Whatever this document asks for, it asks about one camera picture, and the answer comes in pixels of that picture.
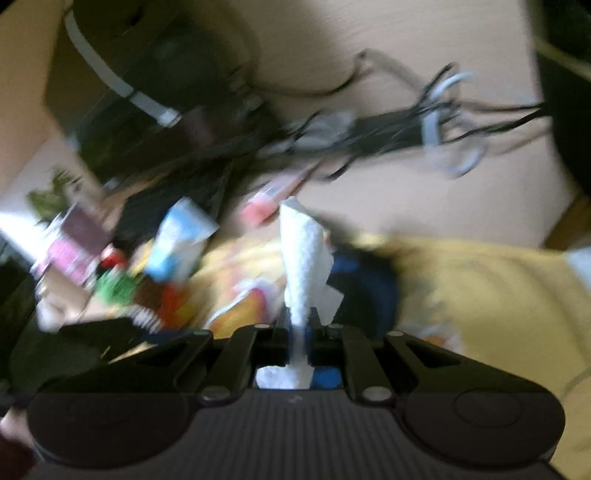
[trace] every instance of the yellow blanket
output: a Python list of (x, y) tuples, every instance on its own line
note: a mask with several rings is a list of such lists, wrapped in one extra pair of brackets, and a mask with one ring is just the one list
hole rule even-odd
[[(563, 401), (567, 427), (554, 465), (591, 480), (591, 296), (562, 254), (434, 239), (364, 236), (355, 242), (392, 258), (403, 286), (402, 321), (452, 325), (463, 353), (531, 379)], [(208, 253), (193, 278), (209, 313), (243, 279), (283, 286), (279, 241), (240, 239)]]

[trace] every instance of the white cable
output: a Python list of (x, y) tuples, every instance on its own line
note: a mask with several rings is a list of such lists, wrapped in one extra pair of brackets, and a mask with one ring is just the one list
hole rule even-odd
[[(442, 81), (430, 93), (429, 100), (432, 102), (439, 100), (447, 89), (449, 89), (453, 85), (458, 84), (459, 82), (469, 80), (471, 78), (473, 78), (473, 74), (471, 72), (462, 72)], [(431, 113), (428, 113), (423, 117), (423, 144), (426, 148), (431, 149), (430, 154), (433, 157), (435, 153), (433, 152), (433, 150), (435, 150), (436, 148), (441, 148), (442, 145), (439, 120), (439, 110), (435, 110)], [(472, 122), (470, 117), (462, 110), (460, 110), (459, 116), (453, 119), (452, 121), (455, 122), (456, 126), (467, 127), (470, 130), (475, 129), (477, 127), (477, 125), (475, 125)], [(486, 154), (486, 149), (488, 146), (488, 143), (486, 142), (486, 137), (484, 135), (476, 134), (472, 137), (472, 140), (477, 141), (474, 150), (470, 152), (459, 165), (443, 167), (443, 169), (447, 173), (460, 177), (471, 171), (480, 163), (480, 161)], [(439, 161), (437, 162), (437, 167), (442, 168)]]

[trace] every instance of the crumpled tissue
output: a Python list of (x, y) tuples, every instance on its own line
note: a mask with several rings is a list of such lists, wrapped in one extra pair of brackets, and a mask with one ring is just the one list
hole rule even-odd
[(287, 286), (285, 305), (290, 310), (290, 363), (286, 367), (264, 367), (256, 373), (261, 388), (286, 390), (310, 386), (313, 367), (306, 357), (306, 326), (310, 309), (318, 311), (320, 323), (328, 325), (343, 300), (343, 294), (326, 281), (333, 256), (324, 242), (324, 229), (310, 217), (295, 197), (280, 205), (281, 253)]

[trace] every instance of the electronic device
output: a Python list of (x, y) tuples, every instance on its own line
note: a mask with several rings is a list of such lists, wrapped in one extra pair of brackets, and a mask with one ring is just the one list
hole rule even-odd
[(550, 392), (399, 331), (370, 341), (316, 316), (309, 363), (339, 367), (343, 387), (257, 389), (257, 368), (289, 362), (286, 318), (198, 330), (37, 394), (45, 461), (27, 479), (562, 478)]
[(76, 0), (65, 13), (46, 102), (106, 187), (252, 153), (281, 128), (259, 96), (232, 85), (238, 53), (206, 4)]

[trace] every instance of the white object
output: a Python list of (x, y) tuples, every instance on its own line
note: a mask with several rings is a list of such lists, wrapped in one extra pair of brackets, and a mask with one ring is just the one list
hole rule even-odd
[[(458, 73), (444, 81), (442, 81), (437, 87), (433, 89), (429, 96), (429, 100), (432, 102), (439, 100), (445, 91), (456, 85), (464, 80), (469, 80), (473, 77), (473, 74), (470, 72), (463, 72)], [(436, 162), (438, 168), (442, 168), (441, 165), (441, 158), (442, 155), (441, 149), (441, 135), (439, 132), (439, 118), (440, 112), (439, 110), (434, 110), (431, 113), (428, 113), (423, 118), (423, 141), (424, 145), (427, 148), (430, 148), (430, 156)], [(471, 130), (477, 128), (477, 125), (472, 122), (469, 116), (460, 110), (459, 116), (452, 120), (458, 127), (464, 127), (467, 130)], [(488, 147), (488, 143), (486, 141), (486, 137), (482, 134), (475, 134), (472, 138), (469, 139), (470, 142), (474, 143), (474, 148), (466, 155), (463, 161), (456, 166), (445, 166), (443, 167), (449, 174), (454, 176), (462, 176), (471, 171), (474, 167), (476, 167), (480, 161), (483, 159), (484, 155), (486, 154), (486, 149)]]
[(160, 224), (145, 272), (156, 282), (182, 286), (217, 229), (217, 223), (191, 199), (180, 199)]
[(324, 229), (295, 197), (281, 202), (280, 230), (290, 310), (291, 351), (287, 367), (265, 367), (256, 373), (261, 388), (302, 389), (310, 386), (314, 369), (306, 357), (306, 326), (310, 309), (318, 310), (323, 325), (331, 323), (343, 294), (326, 284), (333, 257), (324, 242)]

